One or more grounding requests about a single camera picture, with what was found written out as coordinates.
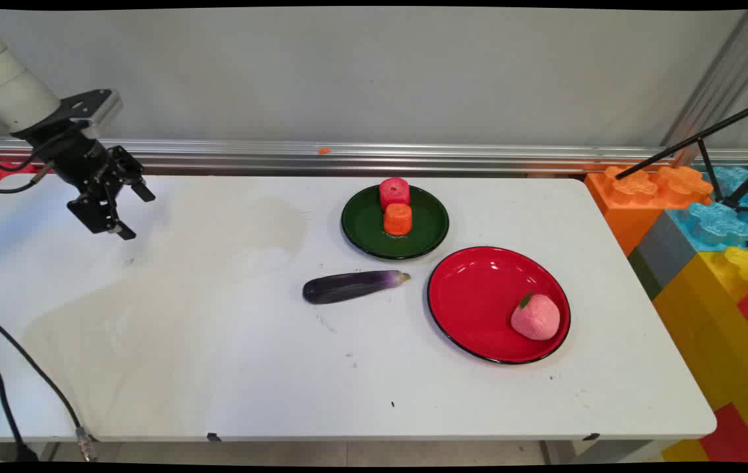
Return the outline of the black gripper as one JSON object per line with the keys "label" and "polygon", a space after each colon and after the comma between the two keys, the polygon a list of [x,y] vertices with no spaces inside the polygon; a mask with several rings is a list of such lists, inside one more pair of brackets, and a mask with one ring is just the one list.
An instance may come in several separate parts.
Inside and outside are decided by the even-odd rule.
{"label": "black gripper", "polygon": [[155,195],[146,186],[145,168],[123,146],[106,148],[97,139],[82,133],[82,123],[71,120],[32,126],[14,133],[14,138],[32,146],[35,158],[52,164],[53,171],[81,194],[67,208],[93,234],[112,233],[124,240],[137,235],[118,215],[116,195],[119,189],[107,187],[110,171],[129,186],[144,202]]}

